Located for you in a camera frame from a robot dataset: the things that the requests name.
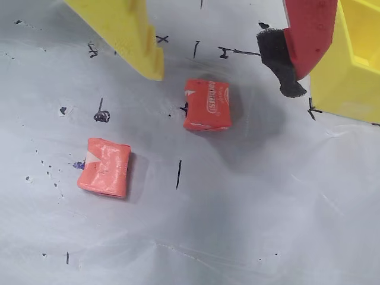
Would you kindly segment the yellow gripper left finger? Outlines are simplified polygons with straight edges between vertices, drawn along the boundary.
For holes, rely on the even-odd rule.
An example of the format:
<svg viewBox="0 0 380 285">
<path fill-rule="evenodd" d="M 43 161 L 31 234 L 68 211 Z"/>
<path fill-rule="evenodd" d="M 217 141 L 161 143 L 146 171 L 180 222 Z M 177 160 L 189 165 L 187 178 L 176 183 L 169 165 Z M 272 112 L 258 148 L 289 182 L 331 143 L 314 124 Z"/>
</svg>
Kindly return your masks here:
<svg viewBox="0 0 380 285">
<path fill-rule="evenodd" d="M 164 53 L 141 0 L 72 0 L 65 2 L 116 53 L 149 80 L 164 77 Z"/>
</svg>

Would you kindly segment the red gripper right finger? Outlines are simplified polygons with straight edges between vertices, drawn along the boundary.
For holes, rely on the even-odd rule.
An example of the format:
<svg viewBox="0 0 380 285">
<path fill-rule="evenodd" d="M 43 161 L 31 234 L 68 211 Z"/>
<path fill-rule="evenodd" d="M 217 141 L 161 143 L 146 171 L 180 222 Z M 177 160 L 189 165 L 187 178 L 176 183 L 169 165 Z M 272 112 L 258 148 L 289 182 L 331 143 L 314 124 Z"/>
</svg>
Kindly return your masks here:
<svg viewBox="0 0 380 285">
<path fill-rule="evenodd" d="M 262 63 L 278 78 L 284 96 L 306 94 L 299 81 L 331 46 L 337 4 L 337 0 L 283 1 L 288 28 L 268 28 L 257 34 Z"/>
</svg>

